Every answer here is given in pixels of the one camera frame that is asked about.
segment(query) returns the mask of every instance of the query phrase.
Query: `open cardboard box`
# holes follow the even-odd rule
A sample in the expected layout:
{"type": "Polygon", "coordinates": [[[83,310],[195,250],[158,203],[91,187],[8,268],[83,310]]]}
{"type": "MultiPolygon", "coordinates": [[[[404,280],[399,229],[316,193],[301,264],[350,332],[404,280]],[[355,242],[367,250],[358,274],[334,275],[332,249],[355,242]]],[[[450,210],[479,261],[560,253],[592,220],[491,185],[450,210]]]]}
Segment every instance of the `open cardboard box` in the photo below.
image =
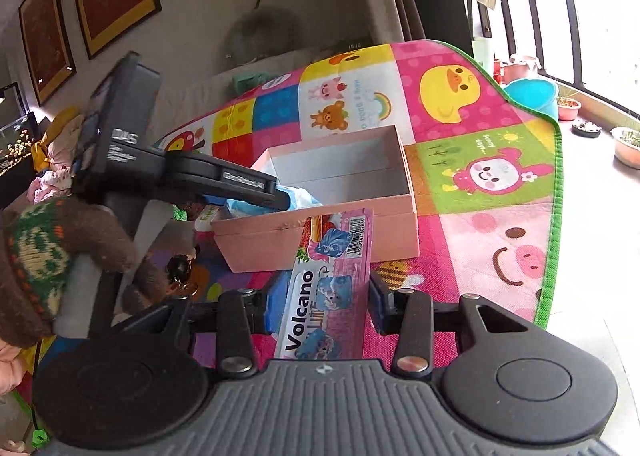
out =
{"type": "Polygon", "coordinates": [[[323,205],[244,218],[219,214],[211,226],[232,271],[291,269],[307,217],[360,208],[374,215],[371,261],[418,256],[414,189],[395,126],[270,147],[252,168],[303,187],[323,205]]]}

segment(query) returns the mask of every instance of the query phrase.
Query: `aquarium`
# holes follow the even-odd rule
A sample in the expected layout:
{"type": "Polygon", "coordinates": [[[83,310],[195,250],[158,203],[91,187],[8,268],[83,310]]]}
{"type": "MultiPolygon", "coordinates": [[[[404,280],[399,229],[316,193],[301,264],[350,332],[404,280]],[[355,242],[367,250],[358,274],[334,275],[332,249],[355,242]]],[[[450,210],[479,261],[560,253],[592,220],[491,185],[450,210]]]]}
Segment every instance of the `aquarium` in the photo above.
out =
{"type": "Polygon", "coordinates": [[[0,176],[16,163],[31,159],[31,144],[39,138],[33,113],[0,128],[0,176]]]}

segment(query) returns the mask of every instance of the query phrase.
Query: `gray ribbed panel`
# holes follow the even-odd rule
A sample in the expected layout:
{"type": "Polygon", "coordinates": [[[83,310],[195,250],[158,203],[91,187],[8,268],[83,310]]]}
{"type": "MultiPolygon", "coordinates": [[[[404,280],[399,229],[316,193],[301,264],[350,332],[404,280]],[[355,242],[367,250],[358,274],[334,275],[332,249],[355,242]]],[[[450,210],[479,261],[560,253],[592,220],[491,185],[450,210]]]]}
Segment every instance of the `gray ribbed panel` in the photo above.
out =
{"type": "MultiPolygon", "coordinates": [[[[113,456],[615,456],[595,440],[532,450],[480,438],[453,420],[431,388],[388,375],[377,360],[274,360],[224,382],[204,412],[170,438],[113,456]]],[[[58,441],[42,456],[110,456],[58,441]]]]}

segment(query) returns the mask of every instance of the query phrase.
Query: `rainbow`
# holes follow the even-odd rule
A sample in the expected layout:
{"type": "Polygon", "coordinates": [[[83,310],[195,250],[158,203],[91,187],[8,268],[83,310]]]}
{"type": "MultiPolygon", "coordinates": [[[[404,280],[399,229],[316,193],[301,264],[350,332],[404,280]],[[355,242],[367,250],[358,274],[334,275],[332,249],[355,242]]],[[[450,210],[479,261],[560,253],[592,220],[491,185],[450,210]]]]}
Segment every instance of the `rainbow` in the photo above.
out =
{"type": "Polygon", "coordinates": [[[389,97],[378,91],[374,93],[374,99],[380,103],[381,109],[379,117],[380,120],[383,121],[391,115],[391,101],[389,100],[389,97]]]}

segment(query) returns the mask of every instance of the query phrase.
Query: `barcode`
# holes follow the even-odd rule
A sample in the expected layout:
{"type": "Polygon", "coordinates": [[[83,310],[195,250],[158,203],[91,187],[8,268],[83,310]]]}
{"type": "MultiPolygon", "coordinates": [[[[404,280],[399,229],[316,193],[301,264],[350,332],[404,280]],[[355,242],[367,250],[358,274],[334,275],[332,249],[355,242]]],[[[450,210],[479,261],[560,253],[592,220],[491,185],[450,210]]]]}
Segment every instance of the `barcode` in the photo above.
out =
{"type": "Polygon", "coordinates": [[[347,254],[345,258],[361,258],[362,257],[362,243],[364,241],[364,216],[358,216],[356,218],[349,218],[349,232],[353,234],[351,242],[347,247],[347,254]]]}

